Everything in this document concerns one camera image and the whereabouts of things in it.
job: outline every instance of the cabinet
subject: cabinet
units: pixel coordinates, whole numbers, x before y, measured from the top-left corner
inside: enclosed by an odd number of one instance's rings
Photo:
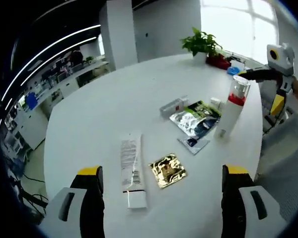
[[[60,90],[63,95],[63,98],[66,98],[68,95],[70,95],[77,89],[79,89],[79,86],[78,86],[76,78],[68,80],[68,81],[64,82],[62,85],[60,85]]]
[[[25,114],[24,120],[18,125],[18,131],[25,142],[34,150],[45,139],[48,120],[37,107]]]

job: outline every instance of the gold foil packet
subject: gold foil packet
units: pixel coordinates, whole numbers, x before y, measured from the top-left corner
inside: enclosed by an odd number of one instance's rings
[[[187,176],[175,154],[169,154],[149,164],[160,188],[165,188]]]

